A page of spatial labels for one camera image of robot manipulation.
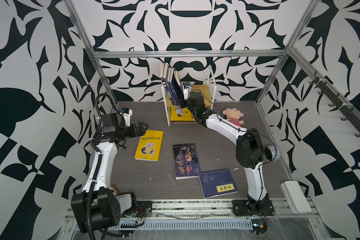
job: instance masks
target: doll face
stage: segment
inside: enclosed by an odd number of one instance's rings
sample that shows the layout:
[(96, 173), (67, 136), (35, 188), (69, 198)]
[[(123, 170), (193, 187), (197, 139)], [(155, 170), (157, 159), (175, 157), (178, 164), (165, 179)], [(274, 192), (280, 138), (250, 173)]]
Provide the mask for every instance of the doll face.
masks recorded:
[(235, 118), (235, 119), (239, 119), (240, 117), (244, 116), (244, 113), (241, 113), (241, 111), (237, 108), (227, 108), (223, 111), (223, 114), (227, 118)]

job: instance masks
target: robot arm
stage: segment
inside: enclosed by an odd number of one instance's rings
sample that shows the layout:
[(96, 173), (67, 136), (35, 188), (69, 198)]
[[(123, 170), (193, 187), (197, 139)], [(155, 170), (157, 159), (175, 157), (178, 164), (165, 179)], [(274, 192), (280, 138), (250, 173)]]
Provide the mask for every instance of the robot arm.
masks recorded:
[(199, 92), (191, 92), (189, 98), (182, 101), (181, 108), (187, 107), (195, 121), (204, 127), (219, 132), (236, 145), (236, 159), (245, 168), (248, 181), (248, 199), (252, 203), (249, 212), (257, 213), (269, 198), (263, 180), (264, 148), (257, 130), (237, 127), (205, 107), (204, 98)]
[[(95, 153), (93, 163), (88, 175), (86, 184), (80, 194), (72, 196), (71, 206), (75, 214), (77, 224), (82, 233), (89, 232), (87, 224), (87, 197), (93, 181), (93, 200), (97, 203), (91, 206), (91, 231), (116, 226), (120, 221), (120, 214), (125, 210), (134, 210), (132, 206), (136, 203), (134, 194), (126, 193), (116, 196), (116, 190), (110, 186), (110, 175), (112, 165), (119, 147), (125, 147), (127, 138), (143, 136), (148, 129), (148, 125), (143, 122), (130, 124), (132, 110), (122, 108), (119, 113), (104, 114), (101, 116), (103, 127), (101, 133), (97, 134), (93, 140), (94, 145), (99, 150)], [(97, 176), (94, 177), (98, 161), (101, 161)]]

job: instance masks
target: stuffed doll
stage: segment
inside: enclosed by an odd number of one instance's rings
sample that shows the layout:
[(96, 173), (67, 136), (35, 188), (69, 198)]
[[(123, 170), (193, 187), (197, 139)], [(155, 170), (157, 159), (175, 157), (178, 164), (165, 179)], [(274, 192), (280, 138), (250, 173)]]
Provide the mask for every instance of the stuffed doll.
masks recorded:
[(240, 127), (240, 124), (244, 124), (243, 120), (239, 120), (240, 117), (244, 116), (244, 113), (240, 112), (237, 108), (227, 108), (223, 111), (226, 116), (226, 120)]

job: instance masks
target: patterned wall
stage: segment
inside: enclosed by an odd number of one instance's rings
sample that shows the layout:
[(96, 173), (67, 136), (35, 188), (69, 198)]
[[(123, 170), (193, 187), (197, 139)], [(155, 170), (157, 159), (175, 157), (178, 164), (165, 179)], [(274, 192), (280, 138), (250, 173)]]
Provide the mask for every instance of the patterned wall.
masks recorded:
[[(360, 0), (323, 0), (297, 49), (360, 110)], [(261, 103), (293, 176), (333, 237), (360, 238), (360, 138), (289, 58)]]
[(89, 170), (99, 92), (60, 0), (0, 1), (0, 239), (57, 237)]
[(277, 57), (114, 58), (102, 59), (100, 64), (118, 100), (159, 101), (163, 99), (163, 94), (158, 76), (160, 63), (164, 60), (179, 71), (181, 81), (195, 84), (202, 84), (210, 77), (211, 65), (217, 84), (216, 99), (232, 101), (255, 100), (271, 74)]
[[(309, 0), (74, 0), (95, 50), (283, 49)], [(157, 101), (160, 63), (201, 83), (213, 67), (217, 100), (255, 100), (277, 57), (104, 60), (119, 99)]]

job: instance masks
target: yellow book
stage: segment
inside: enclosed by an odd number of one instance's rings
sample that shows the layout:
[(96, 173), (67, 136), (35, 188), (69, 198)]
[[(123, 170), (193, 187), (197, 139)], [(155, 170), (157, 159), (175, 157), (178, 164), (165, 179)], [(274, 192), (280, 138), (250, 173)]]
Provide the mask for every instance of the yellow book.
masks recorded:
[(179, 122), (194, 122), (195, 119), (192, 117), (192, 113), (188, 108), (171, 108), (171, 121)]
[(140, 137), (137, 146), (135, 159), (145, 161), (158, 161), (163, 131), (147, 130), (144, 136)]

